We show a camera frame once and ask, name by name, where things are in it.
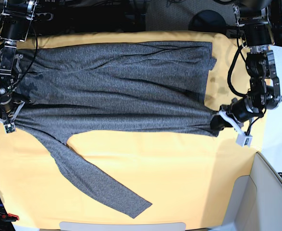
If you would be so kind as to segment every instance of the yellow mat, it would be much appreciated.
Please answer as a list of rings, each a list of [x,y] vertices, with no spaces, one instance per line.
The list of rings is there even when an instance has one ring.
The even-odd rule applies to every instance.
[[[221,34],[199,32],[98,33],[39,38],[40,48],[102,42],[210,41],[217,63],[209,72],[205,104],[218,110],[234,95],[227,72],[237,47]],[[34,48],[35,42],[19,48]],[[246,92],[249,76],[239,57],[233,84]],[[95,224],[184,222],[186,229],[221,225],[235,180],[248,175],[262,145],[264,119],[252,130],[254,148],[235,144],[232,128],[217,138],[177,133],[91,131],[68,145],[153,205],[132,219],[86,196],[59,172],[48,151],[31,135],[4,134],[0,125],[0,197],[16,225],[59,229],[61,221]]]

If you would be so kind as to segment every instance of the heather gray fabric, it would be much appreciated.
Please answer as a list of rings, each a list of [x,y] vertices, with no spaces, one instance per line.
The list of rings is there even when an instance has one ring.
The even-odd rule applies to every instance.
[[[17,88],[32,104],[16,126],[35,136],[60,172],[93,199],[135,218],[151,203],[66,146],[90,130],[171,131],[217,136],[203,104],[216,60],[207,42],[92,44],[38,50]],[[24,55],[25,71],[34,51]]]

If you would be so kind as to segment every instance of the red clamp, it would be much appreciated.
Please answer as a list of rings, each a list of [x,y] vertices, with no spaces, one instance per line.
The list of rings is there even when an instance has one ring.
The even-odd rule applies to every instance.
[[[3,214],[1,218],[2,218],[2,221],[4,222],[14,222],[14,221],[19,220],[19,217],[17,215],[10,214],[10,213],[8,213],[7,215]]]

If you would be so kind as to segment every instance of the white plastic part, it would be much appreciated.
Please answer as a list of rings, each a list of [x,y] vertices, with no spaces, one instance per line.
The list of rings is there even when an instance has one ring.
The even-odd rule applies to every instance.
[[[0,118],[0,123],[3,124],[4,129],[7,133],[8,128],[10,128],[10,126],[13,126],[13,130],[15,131],[15,124],[14,121],[17,117],[17,115],[19,114],[20,110],[22,109],[22,107],[24,106],[25,102],[22,102],[21,104],[19,104],[17,110],[15,111],[15,114],[13,115],[13,117],[11,118],[11,123],[10,124],[6,124],[6,121],[4,119]]]
[[[239,144],[242,147],[244,147],[245,145],[250,147],[253,137],[251,135],[246,135],[245,132],[241,130],[239,125],[232,118],[230,118],[228,115],[226,115],[225,111],[219,111],[219,115],[226,122],[230,123],[233,126],[233,128],[235,129],[235,131],[239,133],[237,140],[236,140],[236,143]]]

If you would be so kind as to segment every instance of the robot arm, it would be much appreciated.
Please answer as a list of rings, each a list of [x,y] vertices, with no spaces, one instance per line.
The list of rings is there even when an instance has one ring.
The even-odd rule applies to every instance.
[[[237,26],[243,33],[242,40],[250,48],[246,58],[246,69],[251,76],[250,90],[239,93],[232,86],[231,75],[236,59],[242,47],[238,48],[228,74],[231,91],[242,97],[233,100],[230,105],[222,105],[219,113],[211,121],[213,130],[234,127],[238,132],[237,142],[249,145],[250,129],[241,130],[242,123],[252,121],[254,117],[262,117],[266,109],[278,106],[280,95],[279,79],[276,76],[273,52],[269,45],[273,44],[267,6],[271,0],[242,0],[234,5]],[[21,74],[19,62],[22,56],[16,55],[16,43],[25,41],[38,0],[4,0],[2,20],[0,22],[0,122],[7,133],[14,132],[14,120],[26,102],[14,90],[25,73]]]
[[[256,1],[244,2],[256,4]],[[259,1],[257,3],[261,5],[268,2]],[[276,75],[273,51],[269,49],[269,45],[274,42],[267,8],[261,11],[255,10],[255,8],[247,8],[244,5],[234,5],[233,8],[237,26],[243,34],[242,44],[250,48],[245,61],[246,70],[251,77],[250,90],[247,93],[239,93],[231,82],[233,67],[243,48],[240,46],[228,73],[227,82],[231,91],[242,98],[240,100],[233,99],[230,105],[222,105],[219,113],[211,121],[210,126],[213,130],[234,127],[239,133],[237,143],[241,146],[249,146],[252,140],[250,130],[255,122],[253,121],[254,117],[259,119],[264,116],[267,109],[276,108],[282,101],[282,96],[280,94],[279,78]],[[250,126],[247,132],[243,132],[241,127],[248,120]]]

